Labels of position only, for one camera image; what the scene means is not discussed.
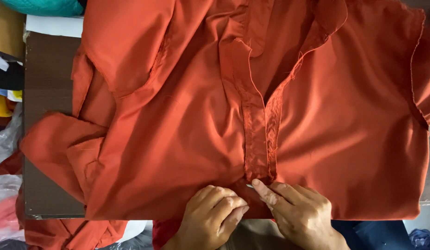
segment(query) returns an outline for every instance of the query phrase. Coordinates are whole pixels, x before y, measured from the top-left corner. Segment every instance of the table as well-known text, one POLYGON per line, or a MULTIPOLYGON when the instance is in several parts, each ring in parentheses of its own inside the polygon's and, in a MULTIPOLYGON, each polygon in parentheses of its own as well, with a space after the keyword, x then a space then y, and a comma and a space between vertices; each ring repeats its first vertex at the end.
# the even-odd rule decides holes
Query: table
MULTIPOLYGON (((414 0, 430 12, 429 0, 414 0)), ((60 37, 31 32, 27 38, 24 90, 24 130, 42 118, 48 110, 71 113, 72 60, 80 38, 60 37)), ((83 204, 68 195, 31 162, 24 162, 25 213, 30 219, 82 218, 83 204)), ((421 198, 430 205, 430 164, 421 198)))

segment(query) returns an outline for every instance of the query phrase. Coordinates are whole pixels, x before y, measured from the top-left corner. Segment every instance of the collar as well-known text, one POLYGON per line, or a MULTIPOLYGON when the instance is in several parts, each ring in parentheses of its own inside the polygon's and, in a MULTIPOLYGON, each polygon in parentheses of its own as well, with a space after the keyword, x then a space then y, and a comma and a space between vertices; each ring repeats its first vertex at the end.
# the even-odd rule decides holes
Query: collar
POLYGON ((348 18, 345 0, 313 0, 315 19, 328 35, 335 33, 348 18))

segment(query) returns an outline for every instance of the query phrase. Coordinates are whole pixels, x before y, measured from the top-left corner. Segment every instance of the orange fabric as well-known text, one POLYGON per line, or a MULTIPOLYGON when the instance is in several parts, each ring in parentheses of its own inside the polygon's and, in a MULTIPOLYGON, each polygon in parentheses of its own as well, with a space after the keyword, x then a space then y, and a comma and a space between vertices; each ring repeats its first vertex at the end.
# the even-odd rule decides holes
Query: orange fabric
POLYGON ((48 114, 21 149, 86 219, 178 219, 209 184, 271 218, 254 178, 318 190, 334 219, 411 219, 424 19, 395 0, 89 1, 73 117, 48 114))
MULTIPOLYGON (((14 152, 1 162, 0 175, 21 174, 22 153, 14 152)), ((30 220, 24 213, 22 188, 16 197, 10 197, 16 205, 16 217, 25 230, 28 250, 94 250, 113 244, 124 235, 127 221, 87 221, 85 219, 30 220)))

